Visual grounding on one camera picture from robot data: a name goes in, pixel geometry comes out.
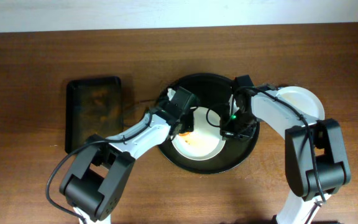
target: white plate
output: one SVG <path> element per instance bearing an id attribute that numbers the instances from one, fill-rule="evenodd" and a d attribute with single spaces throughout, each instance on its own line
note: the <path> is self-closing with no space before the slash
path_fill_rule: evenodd
<path id="1" fill-rule="evenodd" d="M 215 128 L 206 121 L 207 108 L 199 107 L 194 111 L 194 131 L 185 136 L 177 135 L 172 141 L 173 147 L 184 157 L 203 161 L 216 156 L 226 141 L 222 140 L 220 128 Z M 220 116 L 209 112 L 208 119 L 218 125 Z"/>
<path id="2" fill-rule="evenodd" d="M 298 86 L 289 86 L 279 90 L 278 94 L 302 112 L 320 120 L 324 119 L 323 104 L 309 90 Z"/>

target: black plate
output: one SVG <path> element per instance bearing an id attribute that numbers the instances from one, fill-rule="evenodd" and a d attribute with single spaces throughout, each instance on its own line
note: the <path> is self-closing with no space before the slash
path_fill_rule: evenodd
<path id="1" fill-rule="evenodd" d="M 230 83 L 230 79 L 220 75 L 198 73 L 185 76 L 172 83 L 168 88 L 182 86 L 200 99 L 202 107 L 209 108 L 216 103 L 229 101 L 232 95 Z M 167 90 L 163 91 L 161 96 L 166 94 Z M 214 111 L 217 114 L 222 114 L 221 110 L 221 108 L 216 108 Z M 258 136 L 259 123 L 257 123 L 252 139 L 245 142 L 234 139 L 227 140 L 219 154 L 205 161 L 194 161 L 182 156 L 169 140 L 158 147 L 167 159 L 182 169 L 198 174 L 215 174 L 232 169 L 246 159 L 254 149 Z"/>

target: white saucer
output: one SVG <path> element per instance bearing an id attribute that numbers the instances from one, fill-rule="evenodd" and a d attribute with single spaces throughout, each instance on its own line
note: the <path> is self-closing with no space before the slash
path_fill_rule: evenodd
<path id="1" fill-rule="evenodd" d="M 320 120 L 324 119 L 323 104 L 309 90 L 298 86 L 289 86 L 279 90 L 278 94 L 302 112 Z"/>

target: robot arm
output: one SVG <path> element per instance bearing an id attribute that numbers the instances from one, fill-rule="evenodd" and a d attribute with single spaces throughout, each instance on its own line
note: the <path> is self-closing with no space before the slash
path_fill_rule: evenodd
<path id="1" fill-rule="evenodd" d="M 104 220 L 117 205 L 135 160 L 168 136 L 192 131 L 195 106 L 196 96 L 179 88 L 123 133 L 107 139 L 91 136 L 87 142 L 101 143 L 78 153 L 60 184 L 60 193 L 87 223 Z M 93 172 L 90 164 L 108 168 L 107 176 Z"/>
<path id="2" fill-rule="evenodd" d="M 240 80 L 235 80 L 237 87 L 241 87 L 238 85 L 242 83 L 241 79 L 249 79 L 248 76 L 239 78 Z M 305 124 L 289 107 L 278 102 L 284 101 L 291 105 L 278 94 L 278 91 L 264 92 L 276 98 L 268 97 L 261 92 L 251 95 L 240 94 L 236 99 L 242 102 L 239 105 L 243 108 L 236 107 L 236 114 L 249 111 L 255 118 L 270 125 L 285 140 L 285 173 L 291 191 L 283 209 L 273 217 L 273 221 L 278 224 L 309 224 L 321 207 L 322 198 L 318 193 L 317 178 L 313 172 L 314 155 L 311 154 Z M 295 109 L 307 122 L 314 146 L 324 149 L 324 154 L 316 158 L 316 168 L 324 197 L 328 199 L 338 192 L 340 187 L 349 183 L 351 178 L 341 128 L 333 119 L 320 121 L 298 108 Z"/>

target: wooden table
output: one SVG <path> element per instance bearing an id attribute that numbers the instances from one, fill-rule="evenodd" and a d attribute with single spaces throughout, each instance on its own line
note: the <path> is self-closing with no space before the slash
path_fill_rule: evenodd
<path id="1" fill-rule="evenodd" d="M 77 223 L 45 199 L 65 155 L 65 85 L 117 75 L 125 102 L 157 97 L 184 75 L 212 72 L 305 87 L 342 127 L 351 183 L 315 220 L 358 223 L 358 24 L 0 34 L 0 223 Z M 114 223 L 250 223 L 269 220 L 289 187 L 284 142 L 266 124 L 241 165 L 187 172 L 157 148 L 135 164 Z M 65 204 L 58 185 L 52 197 Z"/>

